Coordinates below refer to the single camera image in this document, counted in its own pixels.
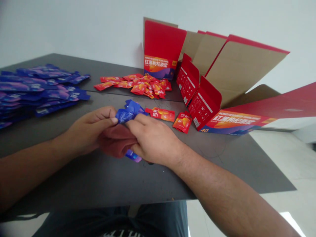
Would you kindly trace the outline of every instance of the white wall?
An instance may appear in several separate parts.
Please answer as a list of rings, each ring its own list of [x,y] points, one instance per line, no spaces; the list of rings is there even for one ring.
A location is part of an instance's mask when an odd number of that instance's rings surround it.
[[[148,16],[291,51],[258,83],[284,93],[316,81],[315,9],[314,0],[7,0],[0,16],[0,67],[50,52],[143,67]]]
[[[316,143],[316,123],[296,130],[293,134],[305,143]]]

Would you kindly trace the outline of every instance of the jeans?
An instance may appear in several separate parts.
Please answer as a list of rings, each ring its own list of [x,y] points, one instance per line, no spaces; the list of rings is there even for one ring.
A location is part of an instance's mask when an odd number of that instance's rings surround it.
[[[101,236],[111,230],[131,229],[145,237],[188,237],[186,201],[142,205],[136,217],[128,217],[129,207],[53,212],[33,237]]]

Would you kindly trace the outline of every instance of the right hand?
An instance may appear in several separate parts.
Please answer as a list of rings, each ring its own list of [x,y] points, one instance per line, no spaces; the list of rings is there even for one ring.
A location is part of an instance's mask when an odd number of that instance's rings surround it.
[[[132,150],[146,161],[170,167],[187,149],[167,125],[154,118],[138,114],[126,125],[138,140]]]

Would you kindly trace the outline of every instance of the brown cloth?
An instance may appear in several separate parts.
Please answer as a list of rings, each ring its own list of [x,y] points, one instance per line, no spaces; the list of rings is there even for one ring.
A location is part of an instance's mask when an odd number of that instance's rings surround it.
[[[105,129],[99,136],[100,149],[107,155],[123,158],[137,138],[123,124]]]

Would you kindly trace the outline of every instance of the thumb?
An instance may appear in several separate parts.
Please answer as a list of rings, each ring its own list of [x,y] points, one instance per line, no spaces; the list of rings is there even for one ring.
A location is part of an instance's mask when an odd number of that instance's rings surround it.
[[[99,122],[94,123],[92,126],[95,132],[101,133],[104,131],[104,129],[112,127],[116,125],[117,123],[118,123],[117,118],[107,118],[107,119],[103,119],[103,120],[100,120]]]

